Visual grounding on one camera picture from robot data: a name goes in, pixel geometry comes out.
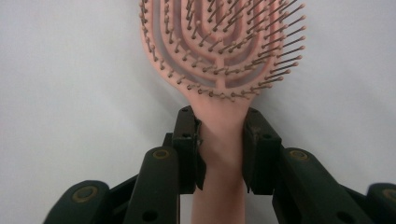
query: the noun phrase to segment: white wall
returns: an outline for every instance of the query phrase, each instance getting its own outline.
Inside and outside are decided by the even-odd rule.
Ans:
[[[396,2],[305,2],[304,59],[253,106],[344,185],[396,183]],[[133,0],[1,1],[0,223],[41,223],[82,180],[116,186],[172,132],[188,103],[146,60],[138,11]],[[275,223],[270,199],[249,195],[247,220]]]

